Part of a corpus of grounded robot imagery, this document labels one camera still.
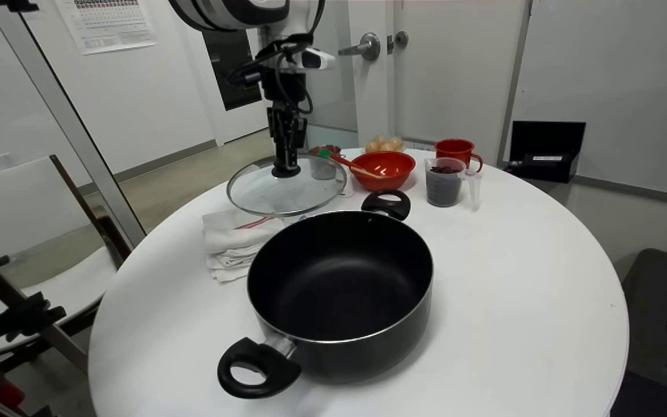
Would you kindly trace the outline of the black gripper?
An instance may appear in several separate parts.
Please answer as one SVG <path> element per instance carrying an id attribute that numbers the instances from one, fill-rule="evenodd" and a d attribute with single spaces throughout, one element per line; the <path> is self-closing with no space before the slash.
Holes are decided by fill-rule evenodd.
<path id="1" fill-rule="evenodd" d="M 265 43 L 241 66 L 241 81 L 245 85 L 259 83 L 270 102 L 268 127 L 278 140 L 274 146 L 274 176 L 300 171 L 297 147 L 304 146 L 305 115 L 313 110 L 305 73 L 329 68 L 333 61 L 336 57 L 316 48 L 309 35 L 289 35 Z"/>

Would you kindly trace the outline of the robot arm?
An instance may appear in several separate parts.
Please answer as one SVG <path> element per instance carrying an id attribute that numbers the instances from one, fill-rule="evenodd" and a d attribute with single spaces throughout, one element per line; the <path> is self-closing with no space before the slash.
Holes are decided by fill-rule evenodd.
<path id="1" fill-rule="evenodd" d="M 257 32 L 259 51 L 232 71 L 232 81 L 262 87 L 274 138 L 270 173 L 297 176 L 305 115 L 313 110 L 305 73 L 336 61 L 314 46 L 327 0 L 168 0 L 168 5 L 195 30 Z"/>

